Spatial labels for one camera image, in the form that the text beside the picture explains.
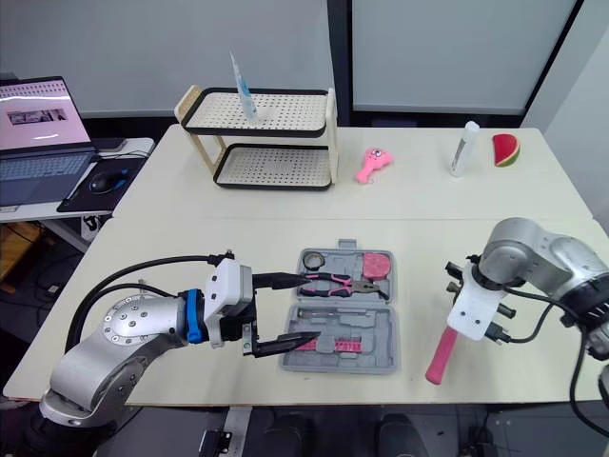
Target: white wall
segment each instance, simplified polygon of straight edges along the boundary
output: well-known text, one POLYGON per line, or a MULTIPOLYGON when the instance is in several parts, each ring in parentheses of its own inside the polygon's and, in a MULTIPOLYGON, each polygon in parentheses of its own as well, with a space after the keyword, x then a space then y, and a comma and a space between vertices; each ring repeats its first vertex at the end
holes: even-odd
POLYGON ((609 2, 585 0, 552 68, 545 76, 533 104, 524 117, 523 127, 547 130, 597 48, 608 24, 609 2))
POLYGON ((353 0, 354 107, 520 114, 574 4, 353 0))
POLYGON ((86 116, 171 115, 191 84, 334 86, 325 0, 2 0, 0 70, 62 75, 86 116))
POLYGON ((609 29, 544 133, 582 198, 609 232, 609 29))

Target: laptop trackpad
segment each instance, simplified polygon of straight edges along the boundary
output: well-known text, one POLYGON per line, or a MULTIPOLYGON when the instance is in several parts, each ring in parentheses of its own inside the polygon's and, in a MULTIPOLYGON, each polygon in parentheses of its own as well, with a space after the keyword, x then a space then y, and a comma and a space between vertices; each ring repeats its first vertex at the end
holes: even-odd
POLYGON ((27 202, 38 188, 38 179, 19 179, 0 182, 0 206, 21 205, 27 202))

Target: tool kit case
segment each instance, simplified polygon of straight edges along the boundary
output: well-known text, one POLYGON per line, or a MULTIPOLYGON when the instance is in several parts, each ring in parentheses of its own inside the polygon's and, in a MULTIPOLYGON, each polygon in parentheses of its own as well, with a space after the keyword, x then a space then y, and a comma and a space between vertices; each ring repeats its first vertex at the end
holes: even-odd
POLYGON ((395 310, 389 305, 396 284, 393 254, 387 250, 360 250, 356 240, 339 240, 339 247, 335 249, 304 249, 298 261, 298 273, 323 277, 324 273, 331 273, 334 277, 338 275, 339 280, 314 280, 296 289, 297 304, 289 310, 285 332, 319 331, 321 334, 284 354, 281 367, 291 371, 361 374, 395 371, 399 363, 398 329, 395 310), (305 266, 304 259, 311 253, 323 257, 317 268, 305 266), (332 293, 346 294, 341 292, 345 287, 337 284, 341 278, 350 277, 356 283, 367 281, 363 277, 364 256, 367 261, 373 257, 370 254, 375 254, 375 259, 389 260, 389 271, 379 276, 383 279, 370 281, 381 293, 359 293, 354 286, 350 296, 305 295, 310 294, 305 288, 314 289, 315 293, 327 294, 327 290, 332 290, 332 293))

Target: gray plastic case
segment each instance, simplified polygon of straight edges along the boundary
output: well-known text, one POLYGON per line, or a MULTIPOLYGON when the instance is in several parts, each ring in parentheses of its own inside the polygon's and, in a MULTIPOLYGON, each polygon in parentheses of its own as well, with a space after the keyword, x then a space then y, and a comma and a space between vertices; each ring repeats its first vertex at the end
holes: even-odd
MULTIPOLYGON (((293 350, 284 354, 280 366, 291 371, 318 371, 360 374, 389 374, 398 367, 398 331, 395 310, 389 302, 395 295, 395 259, 388 250, 359 250, 356 240, 339 240, 339 248, 308 248, 301 252, 298 272, 348 274, 362 280, 363 255, 385 254, 391 262, 386 279, 375 281, 389 296, 385 301, 378 293, 354 293, 350 297, 307 297, 296 290, 297 305, 290 308, 285 332, 320 331, 315 350, 293 350), (317 271, 303 265, 308 252, 320 252, 325 263, 317 271), (319 317, 310 313, 331 313, 319 317), (335 338, 361 338, 362 352, 335 352, 335 338)), ((315 281, 311 288, 337 288, 327 281, 315 281)))

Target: toy watermelon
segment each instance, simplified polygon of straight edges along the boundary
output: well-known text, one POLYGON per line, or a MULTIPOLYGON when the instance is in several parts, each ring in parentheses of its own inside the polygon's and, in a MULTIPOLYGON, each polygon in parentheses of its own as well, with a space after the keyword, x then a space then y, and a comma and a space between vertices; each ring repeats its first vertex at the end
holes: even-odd
POLYGON ((493 136, 493 145, 495 146, 495 167, 512 165, 521 153, 521 142, 509 133, 493 136))

